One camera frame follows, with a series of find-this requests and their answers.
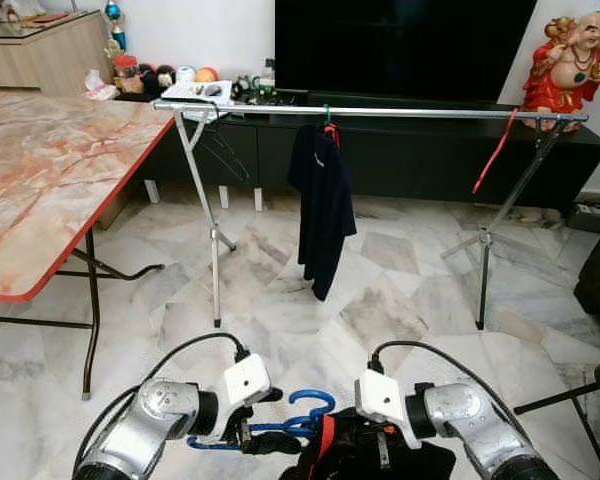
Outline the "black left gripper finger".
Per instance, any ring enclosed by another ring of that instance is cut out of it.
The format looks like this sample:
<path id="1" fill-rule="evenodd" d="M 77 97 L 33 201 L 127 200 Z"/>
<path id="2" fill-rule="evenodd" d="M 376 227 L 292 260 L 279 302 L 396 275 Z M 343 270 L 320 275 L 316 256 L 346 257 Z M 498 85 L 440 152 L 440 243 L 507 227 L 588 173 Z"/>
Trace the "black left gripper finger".
<path id="1" fill-rule="evenodd" d="M 244 454 L 299 454 L 303 444 L 296 436 L 288 434 L 249 435 L 242 440 Z"/>

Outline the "blue plastic hanger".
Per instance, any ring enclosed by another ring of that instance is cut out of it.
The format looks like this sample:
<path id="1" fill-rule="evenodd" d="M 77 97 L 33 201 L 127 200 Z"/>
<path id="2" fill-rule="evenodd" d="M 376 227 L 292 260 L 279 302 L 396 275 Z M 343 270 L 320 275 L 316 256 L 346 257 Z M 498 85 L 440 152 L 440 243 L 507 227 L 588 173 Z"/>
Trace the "blue plastic hanger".
<path id="1" fill-rule="evenodd" d="M 295 404 L 300 399 L 313 398 L 323 401 L 324 406 L 313 408 L 310 410 L 309 415 L 301 415 L 291 417 L 282 422 L 263 422 L 265 425 L 277 426 L 276 430 L 268 431 L 255 431 L 253 435 L 260 434 L 288 434 L 296 436 L 297 439 L 308 440 L 309 443 L 317 443 L 319 447 L 328 445 L 331 443 L 329 436 L 324 436 L 323 429 L 326 428 L 326 420 L 328 413 L 331 413 L 333 408 L 336 406 L 335 398 L 323 390 L 317 389 L 300 389 L 295 390 L 288 396 L 288 403 Z M 187 445 L 190 448 L 200 449 L 200 451 L 240 451 L 242 453 L 242 447 L 239 445 L 227 445 L 227 447 L 218 448 L 216 443 L 200 443 L 198 438 L 194 435 L 190 435 L 187 438 Z"/>

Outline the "red plastic hanger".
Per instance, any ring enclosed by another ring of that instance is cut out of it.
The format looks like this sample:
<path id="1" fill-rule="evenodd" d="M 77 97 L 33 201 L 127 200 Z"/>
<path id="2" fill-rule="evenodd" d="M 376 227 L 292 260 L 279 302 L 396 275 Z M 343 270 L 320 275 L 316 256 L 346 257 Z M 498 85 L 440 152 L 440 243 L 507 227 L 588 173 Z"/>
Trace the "red plastic hanger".
<path id="1" fill-rule="evenodd" d="M 478 177 L 475 178 L 475 182 L 473 184 L 472 189 L 470 189 L 470 193 L 472 193 L 472 195 L 477 195 L 477 193 L 479 192 L 480 186 L 482 186 L 484 179 L 486 179 L 486 177 L 487 177 L 489 169 L 492 168 L 492 165 L 495 164 L 497 157 L 500 156 L 501 151 L 504 150 L 504 146 L 506 145 L 507 138 L 509 138 L 509 136 L 510 136 L 510 132 L 512 129 L 512 123 L 514 123 L 516 118 L 518 118 L 518 114 L 519 114 L 520 110 L 521 110 L 520 108 L 514 108 L 510 111 L 510 115 L 509 115 L 509 118 L 507 118 L 507 120 L 506 120 L 504 132 L 502 132 L 502 134 L 501 134 L 500 141 L 497 142 L 497 145 L 495 146 L 495 150 L 493 150 L 492 154 L 489 155 L 488 160 L 486 161 L 486 164 L 484 164 L 482 170 L 480 170 Z"/>

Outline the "navy blue polo shirt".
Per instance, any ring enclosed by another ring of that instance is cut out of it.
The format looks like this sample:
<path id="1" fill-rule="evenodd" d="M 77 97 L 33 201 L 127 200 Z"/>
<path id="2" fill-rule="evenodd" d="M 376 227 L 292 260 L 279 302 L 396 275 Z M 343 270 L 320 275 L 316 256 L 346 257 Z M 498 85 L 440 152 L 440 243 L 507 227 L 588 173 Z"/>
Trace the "navy blue polo shirt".
<path id="1" fill-rule="evenodd" d="M 327 300 L 346 237 L 358 233 L 349 169 L 336 138 L 300 125 L 288 160 L 288 186 L 300 193 L 297 262 L 317 300 Z"/>

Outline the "black tv console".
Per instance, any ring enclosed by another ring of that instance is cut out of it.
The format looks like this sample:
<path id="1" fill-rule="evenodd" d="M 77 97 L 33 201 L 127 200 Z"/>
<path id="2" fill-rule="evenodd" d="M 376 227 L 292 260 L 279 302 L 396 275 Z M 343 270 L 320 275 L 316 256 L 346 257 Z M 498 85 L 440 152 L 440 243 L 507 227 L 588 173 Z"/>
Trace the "black tv console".
<path id="1" fill-rule="evenodd" d="M 300 125 L 326 116 L 223 113 L 207 125 L 195 159 L 205 186 L 286 189 L 288 160 Z M 475 178 L 504 132 L 500 119 L 332 116 L 355 195 L 501 204 L 536 154 L 536 129 L 512 123 L 504 150 L 477 195 Z M 584 125 L 562 133 L 518 206 L 566 209 L 600 165 L 600 136 Z"/>

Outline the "grey extension socket box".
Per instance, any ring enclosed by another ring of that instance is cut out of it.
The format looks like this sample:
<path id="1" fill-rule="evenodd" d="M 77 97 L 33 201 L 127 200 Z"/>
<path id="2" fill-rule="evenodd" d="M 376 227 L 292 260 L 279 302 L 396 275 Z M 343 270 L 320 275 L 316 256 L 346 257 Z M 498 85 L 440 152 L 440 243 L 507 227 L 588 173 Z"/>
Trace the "grey extension socket box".
<path id="1" fill-rule="evenodd" d="M 600 202 L 575 202 L 566 212 L 564 224 L 570 229 L 600 233 Z"/>

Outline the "silver clothes rack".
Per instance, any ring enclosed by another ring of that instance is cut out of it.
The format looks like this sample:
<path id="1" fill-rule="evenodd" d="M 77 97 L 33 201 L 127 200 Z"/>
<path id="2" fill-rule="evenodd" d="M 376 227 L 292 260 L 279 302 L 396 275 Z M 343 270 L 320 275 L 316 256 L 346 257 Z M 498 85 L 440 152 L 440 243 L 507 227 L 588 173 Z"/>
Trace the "silver clothes rack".
<path id="1" fill-rule="evenodd" d="M 192 175 L 196 192 L 204 211 L 205 218 L 209 223 L 210 236 L 210 292 L 212 292 L 213 328 L 222 328 L 223 317 L 221 312 L 221 270 L 219 270 L 219 257 L 221 257 L 221 246 L 226 246 L 235 251 L 237 246 L 226 234 L 219 229 L 216 215 L 210 210 L 207 193 L 198 164 L 195 159 L 195 147 L 201 138 L 201 134 L 209 123 L 221 119 L 223 113 L 242 114 L 267 114 L 281 116 L 300 115 L 324 115 L 323 108 L 297 108 L 297 106 L 253 106 L 233 105 L 219 106 L 213 102 L 177 102 L 158 99 L 150 102 L 152 108 L 159 111 L 172 111 L 173 119 L 177 128 L 178 137 L 181 138 L 182 151 L 186 157 L 187 168 Z M 510 113 L 504 111 L 482 111 L 482 110 L 440 110 L 440 109 L 402 109 L 402 108 L 331 108 L 332 116 L 374 116 L 374 118 L 420 118 L 420 119 L 500 119 L 509 118 Z M 507 218 L 515 202 L 519 200 L 521 192 L 527 188 L 534 174 L 541 168 L 543 161 L 547 159 L 553 146 L 559 141 L 559 137 L 565 132 L 570 123 L 584 123 L 589 119 L 588 115 L 538 113 L 538 111 L 519 111 L 516 120 L 532 120 L 536 123 L 536 154 L 530 160 L 530 164 L 520 175 L 518 183 L 512 187 L 511 192 L 505 198 L 504 204 L 498 210 L 495 219 L 486 227 L 478 230 L 472 238 L 456 244 L 451 250 L 443 255 L 450 257 L 455 253 L 466 250 L 470 244 L 478 243 L 482 247 L 482 264 L 480 264 L 480 288 L 477 303 L 477 314 L 475 314 L 475 328 L 483 330 L 486 328 L 486 310 L 489 282 L 489 261 L 492 259 L 492 250 L 498 242 L 504 242 L 509 248 L 523 248 L 524 243 L 515 241 L 514 238 L 502 236 L 498 233 L 502 223 Z"/>

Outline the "stack of white papers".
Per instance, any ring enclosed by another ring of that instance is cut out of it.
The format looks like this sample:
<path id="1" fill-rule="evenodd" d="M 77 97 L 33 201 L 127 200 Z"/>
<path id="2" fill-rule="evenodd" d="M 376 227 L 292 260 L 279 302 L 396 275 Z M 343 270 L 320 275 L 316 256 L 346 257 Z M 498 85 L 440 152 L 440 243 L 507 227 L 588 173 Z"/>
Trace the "stack of white papers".
<path id="1" fill-rule="evenodd" d="M 213 102 L 233 106 L 231 81 L 177 82 L 160 95 L 163 100 L 177 102 Z"/>

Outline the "pink tissue box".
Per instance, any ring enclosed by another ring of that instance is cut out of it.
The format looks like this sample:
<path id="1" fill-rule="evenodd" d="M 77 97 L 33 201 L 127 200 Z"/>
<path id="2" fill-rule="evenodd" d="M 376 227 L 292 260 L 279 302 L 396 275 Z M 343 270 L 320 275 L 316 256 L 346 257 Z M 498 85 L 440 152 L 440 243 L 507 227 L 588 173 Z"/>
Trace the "pink tissue box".
<path id="1" fill-rule="evenodd" d="M 118 95 L 120 90 L 114 84 L 105 82 L 99 70 L 91 69 L 84 77 L 84 92 L 81 93 L 84 99 L 112 100 Z"/>

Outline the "red lidded jar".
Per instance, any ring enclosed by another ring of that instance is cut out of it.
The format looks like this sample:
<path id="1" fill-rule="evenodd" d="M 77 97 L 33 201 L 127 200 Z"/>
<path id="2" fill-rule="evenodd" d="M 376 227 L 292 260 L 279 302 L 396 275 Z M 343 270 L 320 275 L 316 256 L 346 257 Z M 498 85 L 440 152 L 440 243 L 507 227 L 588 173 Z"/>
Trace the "red lidded jar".
<path id="1" fill-rule="evenodd" d="M 112 59 L 113 83 L 123 93 L 143 93 L 143 76 L 137 69 L 137 59 L 131 55 L 118 55 Z"/>

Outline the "black television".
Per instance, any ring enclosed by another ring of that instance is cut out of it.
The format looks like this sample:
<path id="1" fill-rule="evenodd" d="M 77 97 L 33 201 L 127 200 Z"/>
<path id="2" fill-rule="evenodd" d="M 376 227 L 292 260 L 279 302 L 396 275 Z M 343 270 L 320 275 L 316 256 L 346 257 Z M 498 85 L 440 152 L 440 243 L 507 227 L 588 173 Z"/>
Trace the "black television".
<path id="1" fill-rule="evenodd" d="M 496 102 L 537 0 L 274 0 L 286 90 Z"/>

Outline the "red laughing Buddha statue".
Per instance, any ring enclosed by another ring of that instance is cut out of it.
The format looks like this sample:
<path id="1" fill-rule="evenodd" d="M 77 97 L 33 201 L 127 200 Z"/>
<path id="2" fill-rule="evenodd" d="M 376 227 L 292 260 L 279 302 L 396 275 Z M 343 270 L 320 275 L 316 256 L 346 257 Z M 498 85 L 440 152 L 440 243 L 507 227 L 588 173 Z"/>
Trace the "red laughing Buddha statue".
<path id="1" fill-rule="evenodd" d="M 578 114 L 600 88 L 600 12 L 553 18 L 533 52 L 521 110 Z"/>

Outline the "light wooden cabinet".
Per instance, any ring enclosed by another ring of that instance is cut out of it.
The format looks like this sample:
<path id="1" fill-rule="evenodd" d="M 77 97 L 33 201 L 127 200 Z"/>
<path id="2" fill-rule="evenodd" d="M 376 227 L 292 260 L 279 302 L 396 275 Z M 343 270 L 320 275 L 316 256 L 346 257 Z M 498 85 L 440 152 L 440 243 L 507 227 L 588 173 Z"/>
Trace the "light wooden cabinet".
<path id="1" fill-rule="evenodd" d="M 108 33 L 99 10 L 79 12 L 47 28 L 0 23 L 0 91 L 77 97 L 90 72 L 109 81 Z"/>

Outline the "gold blue trophy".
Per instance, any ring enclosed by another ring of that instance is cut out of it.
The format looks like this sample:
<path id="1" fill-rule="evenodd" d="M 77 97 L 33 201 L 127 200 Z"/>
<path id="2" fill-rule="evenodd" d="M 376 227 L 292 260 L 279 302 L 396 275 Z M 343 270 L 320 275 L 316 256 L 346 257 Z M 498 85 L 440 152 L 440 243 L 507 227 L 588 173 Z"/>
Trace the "gold blue trophy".
<path id="1" fill-rule="evenodd" d="M 109 26 L 109 37 L 111 37 L 111 46 L 121 54 L 127 50 L 127 36 L 125 33 L 126 15 L 122 13 L 120 5 L 116 0 L 105 0 L 103 13 Z"/>

